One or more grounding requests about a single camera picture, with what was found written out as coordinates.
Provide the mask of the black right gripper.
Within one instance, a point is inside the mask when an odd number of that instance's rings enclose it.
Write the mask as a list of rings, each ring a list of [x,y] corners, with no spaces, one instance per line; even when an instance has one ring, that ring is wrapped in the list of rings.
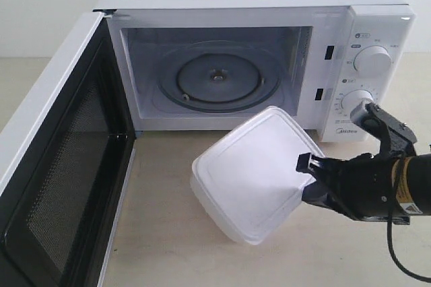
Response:
[[[325,161],[326,158],[311,153],[301,154],[296,172],[317,174],[324,169]],[[393,223],[408,225],[409,216],[395,202],[391,202],[393,173],[398,162],[398,157],[372,158],[370,154],[351,160],[331,159],[325,184],[314,181],[305,186],[302,201],[320,208],[335,208],[361,222],[386,222],[392,206]]]

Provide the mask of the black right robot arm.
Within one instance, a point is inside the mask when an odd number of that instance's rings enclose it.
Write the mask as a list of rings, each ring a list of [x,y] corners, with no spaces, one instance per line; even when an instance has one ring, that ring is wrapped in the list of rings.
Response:
[[[315,181],[303,202],[361,222],[408,225],[412,216],[430,215],[430,155],[383,158],[366,153],[350,160],[311,153],[298,157],[296,171]]]

